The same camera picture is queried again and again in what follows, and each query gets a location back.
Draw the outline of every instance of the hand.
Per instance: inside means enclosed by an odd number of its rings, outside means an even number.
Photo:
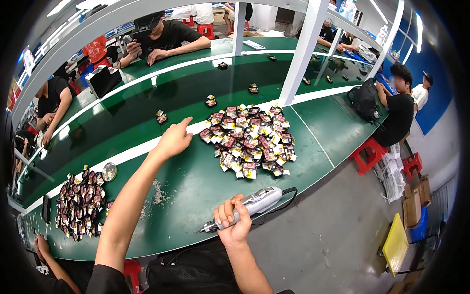
[[[225,246],[236,246],[246,242],[246,236],[251,228],[251,218],[248,210],[241,202],[243,198],[245,198],[243,194],[238,194],[232,199],[225,200],[224,204],[214,209],[215,221],[226,227],[223,230],[217,230],[220,240]],[[229,227],[229,223],[234,220],[234,206],[240,215],[240,221]]]
[[[125,50],[129,55],[132,55],[134,58],[137,58],[137,54],[142,52],[141,44],[137,43],[137,39],[134,39],[133,42],[130,42],[125,46]]]
[[[343,45],[338,44],[338,46],[336,47],[336,51],[338,51],[339,53],[343,53],[345,51],[345,48],[343,47]]]
[[[152,65],[156,60],[163,59],[168,56],[170,56],[169,51],[154,49],[152,53],[149,54],[149,57],[147,58],[147,63],[149,65]]]
[[[42,119],[46,122],[47,125],[50,125],[52,120],[54,119],[54,116],[55,116],[55,113],[50,112],[50,113],[46,113]]]
[[[52,134],[54,131],[51,128],[48,128],[47,131],[44,133],[41,139],[41,145],[42,146],[47,146],[49,144],[49,141],[51,141]]]
[[[34,238],[34,248],[36,249],[36,252],[38,253],[38,255],[39,255],[39,252],[42,255],[49,255],[50,254],[49,244],[47,243],[46,239],[44,239],[44,235],[41,234],[41,233],[38,233],[38,236],[36,238]]]
[[[186,127],[192,121],[193,117],[183,119],[179,124],[172,124],[164,133],[158,145],[149,152],[149,155],[163,156],[164,160],[169,159],[172,156],[178,155],[185,150],[191,139],[193,133],[186,133]]]

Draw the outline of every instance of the green workbench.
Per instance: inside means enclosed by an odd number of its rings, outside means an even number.
[[[264,37],[255,38],[257,43],[271,49],[260,41],[265,40]],[[289,39],[279,40],[288,43]],[[193,123],[196,123],[219,108],[241,103],[260,104],[277,99],[293,54],[275,56],[276,62],[269,60],[265,54],[233,57],[230,58],[228,69],[224,71],[216,67],[216,61],[193,64],[162,73],[156,80],[143,80],[86,110],[64,129],[67,131],[63,135],[53,138],[45,156],[35,159],[35,165],[51,175],[55,181],[51,182],[34,172],[29,173],[28,179],[21,179],[20,194],[27,195],[23,198],[23,206],[28,207],[44,193],[60,185],[66,180],[68,173],[78,174],[84,165],[91,167],[157,138],[172,123],[178,123],[187,116],[193,116]],[[318,77],[324,62],[328,64],[323,66],[324,72]],[[312,85],[302,83],[297,94],[358,85],[361,82],[355,77],[363,76],[364,71],[367,74],[369,70],[368,66],[364,67],[359,63],[337,59],[329,61],[320,56],[319,60],[311,61],[305,73]],[[326,81],[326,75],[333,79],[333,84]],[[343,75],[350,77],[350,80],[345,81]],[[250,83],[259,86],[258,95],[249,94]],[[209,109],[204,104],[209,94],[216,96],[218,106],[214,109]],[[163,110],[168,115],[169,122],[162,126],[155,120],[158,110]],[[269,173],[261,171],[254,181],[237,180],[234,173],[222,172],[219,159],[213,157],[213,147],[207,146],[195,136],[188,149],[165,163],[157,174],[160,191],[157,193],[156,187],[152,187],[149,192],[145,213],[134,232],[127,258],[172,250],[214,236],[191,233],[212,218],[212,211],[218,204],[237,193],[249,194],[267,186],[281,189],[297,187],[299,191],[303,191],[346,159],[375,130],[373,125],[360,119],[349,107],[345,93],[287,106],[284,114],[290,121],[290,133],[296,139],[295,151],[298,156],[295,163],[286,164],[286,168],[290,169],[290,176],[274,179]],[[103,185],[107,201],[117,196],[145,156],[146,154],[130,158],[118,165],[116,179]],[[217,183],[228,184],[220,187]],[[233,188],[227,189],[229,183],[233,183]],[[165,195],[163,202],[153,204],[156,193]],[[291,197],[292,195],[285,195],[278,204]],[[52,225],[57,215],[55,198],[52,198]],[[40,218],[40,209],[41,206],[24,217],[25,237],[30,246],[34,238],[34,227],[47,235],[54,256],[72,260],[94,260],[99,238],[84,237],[80,242],[67,239],[61,230],[46,226]],[[105,214],[101,212],[98,220],[103,223],[104,219]]]

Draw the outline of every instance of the plastic bottle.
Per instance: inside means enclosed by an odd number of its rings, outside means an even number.
[[[356,0],[348,0],[345,5],[345,15],[344,17],[350,22],[354,19],[354,12],[356,10]]]
[[[387,38],[387,33],[388,33],[387,25],[384,24],[384,26],[380,28],[379,33],[377,34],[377,37],[376,37],[377,44],[379,44],[380,46],[383,45],[383,43],[385,42],[385,38]]]

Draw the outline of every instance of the vr headset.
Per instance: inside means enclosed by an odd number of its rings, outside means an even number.
[[[137,42],[142,43],[142,37],[150,35],[164,14],[165,11],[162,10],[134,20],[135,29],[134,32],[131,33],[131,38],[137,39]]]

